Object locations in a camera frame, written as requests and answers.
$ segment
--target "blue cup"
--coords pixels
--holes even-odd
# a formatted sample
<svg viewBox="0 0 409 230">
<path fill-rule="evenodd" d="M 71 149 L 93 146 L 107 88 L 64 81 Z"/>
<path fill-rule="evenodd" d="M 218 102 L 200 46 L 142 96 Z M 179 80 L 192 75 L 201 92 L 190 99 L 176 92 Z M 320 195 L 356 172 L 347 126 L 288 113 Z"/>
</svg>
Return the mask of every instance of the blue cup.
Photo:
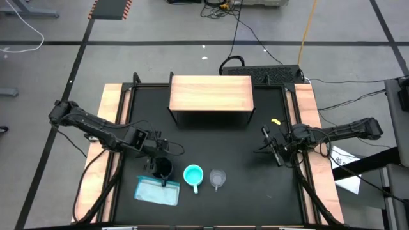
<svg viewBox="0 0 409 230">
<path fill-rule="evenodd" d="M 198 165 L 189 165 L 183 172 L 183 179 L 190 186 L 193 186 L 193 191 L 195 194 L 199 193 L 197 191 L 197 186 L 199 186 L 203 181 L 203 170 Z"/>
</svg>

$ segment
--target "gray floor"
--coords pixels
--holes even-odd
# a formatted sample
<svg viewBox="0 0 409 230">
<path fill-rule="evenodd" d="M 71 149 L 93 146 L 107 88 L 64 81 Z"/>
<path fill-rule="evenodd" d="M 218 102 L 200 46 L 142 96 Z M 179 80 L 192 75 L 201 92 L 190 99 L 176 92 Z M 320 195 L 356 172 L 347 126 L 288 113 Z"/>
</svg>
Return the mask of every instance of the gray floor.
<svg viewBox="0 0 409 230">
<path fill-rule="evenodd" d="M 312 0 L 292 0 L 280 10 L 244 8 L 242 20 L 261 40 L 300 41 Z M 27 22 L 41 31 L 47 41 L 81 41 L 93 0 L 32 0 L 37 7 L 60 12 L 58 19 L 30 18 Z M 378 1 L 396 41 L 409 41 L 407 1 Z M 163 0 L 134 1 L 126 21 L 98 20 L 90 40 L 173 41 L 231 40 L 235 19 L 203 19 L 201 5 L 173 6 Z M 6 40 L 39 40 L 38 35 L 16 17 L 0 15 L 0 44 Z M 237 40 L 254 40 L 245 27 L 238 28 Z M 319 1 L 307 37 L 309 41 L 386 42 L 387 38 L 367 0 Z M 26 49 L 0 45 L 0 49 Z M 297 62 L 297 46 L 271 46 L 267 49 L 284 64 Z M 409 61 L 409 47 L 400 47 Z M 15 86 L 17 98 L 0 98 L 0 125 L 10 131 L 0 137 L 0 223 L 13 229 L 43 151 L 50 125 L 47 115 L 54 100 L 61 98 L 79 46 L 45 45 L 35 52 L 0 53 L 0 86 Z M 137 71 L 143 82 L 167 82 L 169 72 L 182 75 L 217 75 L 230 46 L 87 46 L 70 95 L 81 107 L 96 113 L 103 86 L 129 82 Z M 247 65 L 276 65 L 260 46 L 236 46 Z M 305 47 L 302 69 L 308 78 L 328 81 L 378 80 L 398 77 L 402 71 L 390 47 Z M 329 85 L 313 82 L 318 107 L 333 105 L 368 92 L 383 84 Z M 384 94 L 323 112 L 334 123 L 375 117 L 384 135 L 374 143 L 395 146 L 387 99 Z M 322 121 L 323 126 L 330 126 Z M 82 133 L 63 128 L 75 143 L 89 146 Z M 340 148 L 359 155 L 371 155 L 382 148 L 357 140 L 339 141 Z M 68 224 L 84 158 L 63 137 L 57 136 L 26 227 Z M 380 210 L 342 204 L 345 222 L 358 227 L 382 229 Z"/>
</svg>

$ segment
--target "wooden table edge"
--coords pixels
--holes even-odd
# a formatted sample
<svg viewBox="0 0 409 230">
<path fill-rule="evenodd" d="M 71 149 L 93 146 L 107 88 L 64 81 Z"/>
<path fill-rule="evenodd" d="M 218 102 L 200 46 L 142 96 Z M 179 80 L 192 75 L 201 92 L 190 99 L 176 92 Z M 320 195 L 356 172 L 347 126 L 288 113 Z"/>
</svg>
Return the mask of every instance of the wooden table edge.
<svg viewBox="0 0 409 230">
<path fill-rule="evenodd" d="M 106 84 L 104 87 L 104 92 L 102 93 L 102 98 L 100 102 L 100 107 L 98 110 L 98 116 L 104 118 L 108 121 L 115 122 L 118 105 L 120 102 L 122 84 Z M 313 93 L 312 86 L 310 84 L 295 84 L 296 96 L 298 101 L 298 108 L 300 111 L 300 117 L 302 123 L 306 125 L 311 125 L 313 127 L 321 127 L 320 117 L 318 115 L 318 110 L 316 106 L 316 101 Z M 130 98 L 130 91 L 125 93 L 125 100 L 123 104 L 123 111 L 121 113 L 121 123 L 125 123 L 128 103 Z M 295 111 L 291 99 L 291 93 L 287 93 L 287 100 L 289 106 L 289 114 L 291 122 L 295 122 Z M 99 142 L 91 143 L 88 151 L 88 158 L 86 165 L 101 151 L 101 145 Z M 108 153 L 104 153 L 89 168 L 89 171 L 84 177 L 82 183 L 81 192 L 75 207 L 75 212 L 77 218 L 80 219 L 88 211 L 89 207 L 92 206 L 95 199 L 99 196 L 102 191 L 102 183 L 105 176 L 105 171 L 108 162 Z M 118 160 L 118 155 L 114 157 L 114 162 Z M 321 157 L 320 155 L 312 152 L 309 154 L 309 160 L 311 165 L 311 171 L 313 173 L 314 187 L 318 197 L 322 200 L 327 209 L 333 214 L 333 216 L 340 222 L 343 222 L 343 215 L 341 211 L 341 205 L 339 204 L 338 194 L 335 186 L 335 181 L 332 176 L 332 169 L 328 159 Z M 114 172 L 115 167 L 111 169 L 111 175 Z M 305 206 L 307 209 L 307 221 L 308 223 L 314 224 L 314 212 L 311 199 L 308 194 L 304 191 Z M 106 222 L 109 220 L 109 214 L 111 212 L 112 204 L 112 191 L 105 201 L 104 214 L 102 221 Z"/>
</svg>

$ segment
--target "yellow cable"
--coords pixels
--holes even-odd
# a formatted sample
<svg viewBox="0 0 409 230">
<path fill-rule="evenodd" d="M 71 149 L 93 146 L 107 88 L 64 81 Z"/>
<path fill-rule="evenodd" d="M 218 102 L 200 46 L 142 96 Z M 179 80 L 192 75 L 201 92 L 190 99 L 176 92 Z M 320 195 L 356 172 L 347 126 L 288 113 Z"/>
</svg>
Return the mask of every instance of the yellow cable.
<svg viewBox="0 0 409 230">
<path fill-rule="evenodd" d="M 314 15 L 316 5 L 317 5 L 317 0 L 314 0 L 313 8 L 311 10 L 311 13 L 309 14 L 307 27 L 305 27 L 304 36 L 302 37 L 300 52 L 298 52 L 298 61 L 297 61 L 298 66 L 301 64 L 302 49 L 304 48 L 304 42 L 305 42 L 305 38 L 307 37 L 309 25 L 311 24 L 311 21 L 313 20 L 313 15 Z"/>
</svg>

